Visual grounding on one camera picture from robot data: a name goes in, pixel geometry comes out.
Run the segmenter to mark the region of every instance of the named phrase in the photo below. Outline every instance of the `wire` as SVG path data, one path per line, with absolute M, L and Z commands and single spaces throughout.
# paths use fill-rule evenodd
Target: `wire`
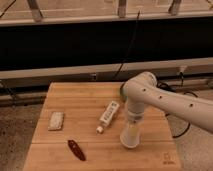
M 181 84 L 180 85 L 168 85 L 167 83 L 164 82 L 158 82 L 157 87 L 166 91 L 170 91 L 170 92 L 175 92 L 175 90 L 172 88 L 172 86 L 183 86 L 184 83 L 184 76 L 183 73 L 180 73 L 181 76 Z M 194 92 L 191 91 L 187 91 L 183 93 L 184 95 L 186 94 L 191 94 L 194 97 L 198 98 L 198 95 L 195 94 Z M 190 129 L 191 124 L 188 122 L 187 127 L 178 135 L 173 135 L 173 138 L 179 138 L 181 136 L 183 136 L 184 134 L 186 134 L 188 132 L 188 130 Z
M 140 11 L 138 11 L 138 15 L 137 15 L 137 18 L 136 18 L 136 22 L 135 22 L 135 28 L 134 28 L 134 31 L 133 31 L 133 34 L 132 34 L 132 39 L 129 43 L 129 47 L 127 49 L 127 52 L 126 52 L 126 55 L 125 55 L 125 58 L 123 59 L 122 63 L 120 64 L 120 67 L 119 69 L 116 71 L 115 75 L 112 77 L 112 80 L 114 81 L 117 76 L 120 74 L 121 72 L 121 69 L 123 68 L 123 65 L 125 64 L 125 62 L 127 61 L 129 55 L 131 54 L 131 51 L 132 51 L 132 47 L 135 43 L 135 39 L 136 39 L 136 35 L 137 35 L 137 29 L 138 29 L 138 21 L 140 19 Z
M 5 9 L 3 9 L 2 13 L 0 14 L 0 18 L 7 12 L 7 10 L 16 2 L 16 0 L 12 1 Z

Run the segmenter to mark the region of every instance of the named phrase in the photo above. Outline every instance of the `tube cap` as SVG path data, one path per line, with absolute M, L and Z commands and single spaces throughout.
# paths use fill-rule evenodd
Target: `tube cap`
M 104 128 L 102 126 L 98 126 L 96 131 L 97 133 L 102 134 L 104 132 Z

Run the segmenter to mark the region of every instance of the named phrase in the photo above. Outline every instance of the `red object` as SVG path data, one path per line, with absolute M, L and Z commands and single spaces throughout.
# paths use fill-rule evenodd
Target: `red object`
M 78 157 L 81 161 L 86 161 L 84 153 L 74 140 L 68 140 L 68 146 L 76 157 Z

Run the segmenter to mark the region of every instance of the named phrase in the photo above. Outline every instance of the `terrazzo floor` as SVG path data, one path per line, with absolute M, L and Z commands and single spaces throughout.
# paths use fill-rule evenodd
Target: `terrazzo floor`
M 213 91 L 198 92 L 210 97 Z M 0 171 L 21 171 L 36 127 L 42 105 L 0 108 Z M 179 133 L 186 123 L 168 117 L 173 134 Z M 213 135 L 195 126 L 175 139 L 183 171 L 213 170 Z

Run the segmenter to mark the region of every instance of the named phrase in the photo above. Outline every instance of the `bracket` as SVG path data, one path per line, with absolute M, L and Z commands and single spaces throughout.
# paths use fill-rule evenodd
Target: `bracket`
M 119 3 L 118 3 L 118 16 L 120 18 L 125 18 L 126 17 L 126 4 L 127 4 L 127 0 L 119 0 Z
M 168 12 L 171 15 L 177 15 L 180 9 L 181 2 L 182 0 L 173 0 Z
M 32 12 L 33 19 L 36 22 L 40 22 L 43 18 L 41 10 L 39 9 L 38 3 L 36 0 L 27 0 L 30 10 Z

